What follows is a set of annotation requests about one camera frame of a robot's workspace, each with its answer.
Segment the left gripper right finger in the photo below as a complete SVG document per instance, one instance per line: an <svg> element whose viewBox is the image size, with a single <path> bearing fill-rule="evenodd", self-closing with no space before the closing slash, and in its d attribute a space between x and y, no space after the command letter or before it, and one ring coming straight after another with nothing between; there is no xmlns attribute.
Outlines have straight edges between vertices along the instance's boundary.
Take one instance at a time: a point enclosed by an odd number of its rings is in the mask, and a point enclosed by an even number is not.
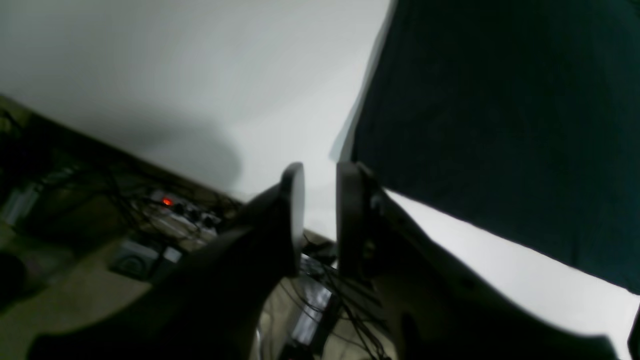
<svg viewBox="0 0 640 360"><path fill-rule="evenodd" d="M368 281L400 360L615 360L534 317L439 246L363 164L336 166L338 273Z"/></svg>

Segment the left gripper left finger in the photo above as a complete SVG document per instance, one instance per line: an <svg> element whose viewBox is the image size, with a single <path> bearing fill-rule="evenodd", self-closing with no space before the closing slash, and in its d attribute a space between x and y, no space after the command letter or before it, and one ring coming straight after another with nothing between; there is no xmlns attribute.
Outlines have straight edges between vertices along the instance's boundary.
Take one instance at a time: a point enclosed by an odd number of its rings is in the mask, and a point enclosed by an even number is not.
<svg viewBox="0 0 640 360"><path fill-rule="evenodd" d="M210 244L114 315L41 335L30 360L247 360L265 301L300 272L304 167L245 203Z"/></svg>

